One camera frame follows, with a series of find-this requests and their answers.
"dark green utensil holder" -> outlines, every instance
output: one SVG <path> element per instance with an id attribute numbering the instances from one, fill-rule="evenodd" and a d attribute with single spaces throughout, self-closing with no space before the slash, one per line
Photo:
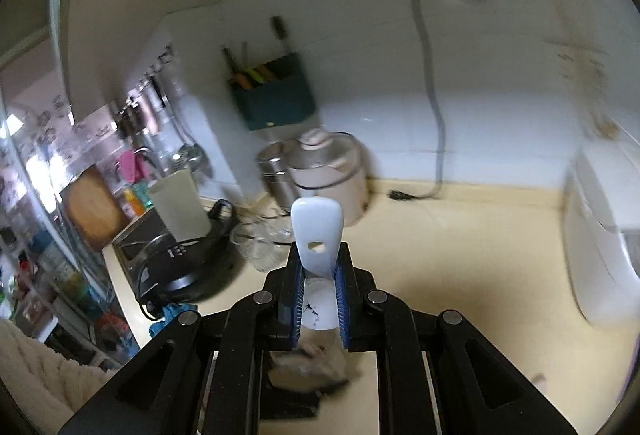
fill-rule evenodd
<path id="1" fill-rule="evenodd" d="M 264 64 L 278 79 L 252 89 L 235 80 L 227 83 L 249 130 L 294 125 L 311 117 L 316 102 L 297 54 L 287 54 Z"/>

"bright light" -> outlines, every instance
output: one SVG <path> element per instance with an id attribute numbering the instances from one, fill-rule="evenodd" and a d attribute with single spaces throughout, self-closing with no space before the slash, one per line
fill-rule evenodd
<path id="1" fill-rule="evenodd" d="M 11 114 L 6 119 L 6 127 L 9 129 L 9 135 L 12 136 L 22 128 L 22 122 L 18 118 L 15 117 L 15 114 Z M 6 139 L 6 132 L 4 131 L 4 126 L 0 128 L 0 138 Z"/>
<path id="2" fill-rule="evenodd" d="M 47 163 L 40 160 L 37 155 L 30 157 L 25 164 L 27 173 L 31 179 L 31 184 L 38 192 L 40 200 L 47 212 L 51 213 L 56 209 L 56 195 L 49 181 L 49 167 Z"/>

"gray cable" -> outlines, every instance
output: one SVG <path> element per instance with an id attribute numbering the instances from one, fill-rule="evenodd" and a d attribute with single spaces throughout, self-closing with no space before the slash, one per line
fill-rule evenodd
<path id="1" fill-rule="evenodd" d="M 444 154 L 447 145 L 447 126 L 444 122 L 442 110 L 438 102 L 436 94 L 435 80 L 433 77 L 433 52 L 431 50 L 431 40 L 427 31 L 427 25 L 424 23 L 424 15 L 422 14 L 422 0 L 411 0 L 411 12 L 414 19 L 415 30 L 418 33 L 420 47 L 422 49 L 422 73 L 424 76 L 424 88 L 427 92 L 429 105 L 436 121 L 436 131 L 438 134 L 438 144 L 436 147 L 436 170 L 435 182 L 433 188 L 424 195 L 411 195 L 399 190 L 391 190 L 388 194 L 393 200 L 418 200 L 418 199 L 434 199 L 437 198 L 442 190 L 444 180 Z"/>

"stainless steel canister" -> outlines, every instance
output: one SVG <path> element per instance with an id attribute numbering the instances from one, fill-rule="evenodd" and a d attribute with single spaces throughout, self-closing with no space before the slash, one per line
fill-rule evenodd
<path id="1" fill-rule="evenodd" d="M 291 211 L 291 205 L 300 197 L 298 187 L 293 182 L 284 156 L 292 146 L 291 141 L 278 141 L 268 145 L 257 155 L 260 173 L 267 191 L 275 199 L 278 206 Z"/>

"white plastic handle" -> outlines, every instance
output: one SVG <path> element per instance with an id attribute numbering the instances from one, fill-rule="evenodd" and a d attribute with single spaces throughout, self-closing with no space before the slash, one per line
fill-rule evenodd
<path id="1" fill-rule="evenodd" d="M 291 225 L 306 277 L 333 280 L 344 225 L 340 203 L 327 197 L 297 199 Z"/>

